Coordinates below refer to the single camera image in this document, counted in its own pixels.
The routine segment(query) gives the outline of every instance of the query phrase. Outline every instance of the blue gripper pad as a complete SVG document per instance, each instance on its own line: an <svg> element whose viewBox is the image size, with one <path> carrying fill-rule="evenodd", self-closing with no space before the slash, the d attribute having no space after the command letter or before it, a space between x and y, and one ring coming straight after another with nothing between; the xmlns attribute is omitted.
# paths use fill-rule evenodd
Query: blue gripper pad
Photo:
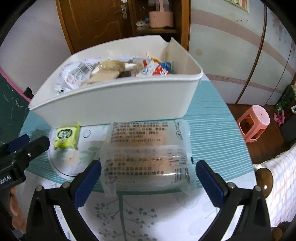
<svg viewBox="0 0 296 241"><path fill-rule="evenodd" d="M23 148L30 142L30 137L27 134L9 142L6 146L6 151L8 153L14 153L15 151Z"/></svg>
<svg viewBox="0 0 296 241"><path fill-rule="evenodd" d="M98 160L93 160L84 172L79 173L75 177L77 181L74 179L71 184L74 188L73 205L76 209L84 206L94 188L94 185L98 181L101 172L101 163Z"/></svg>
<svg viewBox="0 0 296 241"><path fill-rule="evenodd" d="M227 195L225 181L208 166L204 160L196 163L195 173L215 207L222 208Z"/></svg>

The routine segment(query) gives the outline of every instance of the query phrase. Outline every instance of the teal striped tabletop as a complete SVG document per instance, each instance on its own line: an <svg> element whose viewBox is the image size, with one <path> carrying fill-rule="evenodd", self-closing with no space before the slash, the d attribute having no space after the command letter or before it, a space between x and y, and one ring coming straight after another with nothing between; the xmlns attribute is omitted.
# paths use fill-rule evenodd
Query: teal striped tabletop
<svg viewBox="0 0 296 241"><path fill-rule="evenodd" d="M236 121L210 81L202 81L197 87L183 119L189 122L194 163L204 159L225 181L253 171L248 149ZM20 135L28 134L34 140L42 135L49 136L50 130L51 127L38 115L30 112ZM201 184L195 175L194 166L189 170L190 178L199 188ZM55 173L47 152L30 162L27 170L57 183L67 181ZM99 181L94 191L102 192Z"/></svg>

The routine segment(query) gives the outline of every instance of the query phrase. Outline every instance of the transparent plastic package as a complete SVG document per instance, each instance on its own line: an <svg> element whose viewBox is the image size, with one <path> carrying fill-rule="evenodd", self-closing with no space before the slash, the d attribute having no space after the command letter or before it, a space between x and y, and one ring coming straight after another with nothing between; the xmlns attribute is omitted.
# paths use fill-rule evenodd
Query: transparent plastic package
<svg viewBox="0 0 296 241"><path fill-rule="evenodd" d="M186 133L181 133L180 123ZM113 123L100 151L105 194L177 188L188 193L189 146L190 131L184 120Z"/></svg>

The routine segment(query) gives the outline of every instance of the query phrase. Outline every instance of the wooden door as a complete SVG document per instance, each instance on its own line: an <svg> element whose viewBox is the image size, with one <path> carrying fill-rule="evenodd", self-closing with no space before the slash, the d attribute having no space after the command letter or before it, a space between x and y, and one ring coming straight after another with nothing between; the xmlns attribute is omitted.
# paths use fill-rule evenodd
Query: wooden door
<svg viewBox="0 0 296 241"><path fill-rule="evenodd" d="M124 19L121 0L56 0L56 4L71 53L133 35L128 5Z"/></svg>

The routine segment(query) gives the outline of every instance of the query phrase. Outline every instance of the pink toy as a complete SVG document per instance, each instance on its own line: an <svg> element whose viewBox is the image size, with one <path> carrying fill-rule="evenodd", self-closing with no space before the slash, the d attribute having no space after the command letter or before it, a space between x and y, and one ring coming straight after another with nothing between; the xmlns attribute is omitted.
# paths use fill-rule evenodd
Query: pink toy
<svg viewBox="0 0 296 241"><path fill-rule="evenodd" d="M247 133L244 133L241 127L243 120L246 120L249 124L253 124ZM270 124L270 118L262 106L255 104L237 120L237 124L245 142L255 142Z"/></svg>
<svg viewBox="0 0 296 241"><path fill-rule="evenodd" d="M278 124L279 127L285 123L285 115L284 115L284 110L280 110L280 112L274 113L274 120Z"/></svg>

